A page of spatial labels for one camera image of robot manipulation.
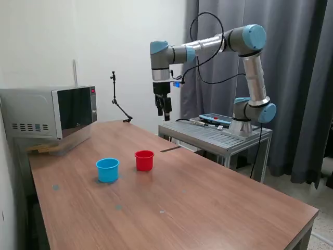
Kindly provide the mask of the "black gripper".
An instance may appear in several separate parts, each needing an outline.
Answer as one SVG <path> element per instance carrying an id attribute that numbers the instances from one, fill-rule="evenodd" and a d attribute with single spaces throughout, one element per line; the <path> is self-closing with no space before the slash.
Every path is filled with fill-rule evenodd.
<path id="1" fill-rule="evenodd" d="M 170 92 L 169 82 L 153 83 L 153 93 L 155 94 L 155 105 L 158 110 L 158 116 L 162 116 L 164 112 L 165 121 L 170 120 L 170 112 L 172 111 L 171 98 L 167 97 Z"/>

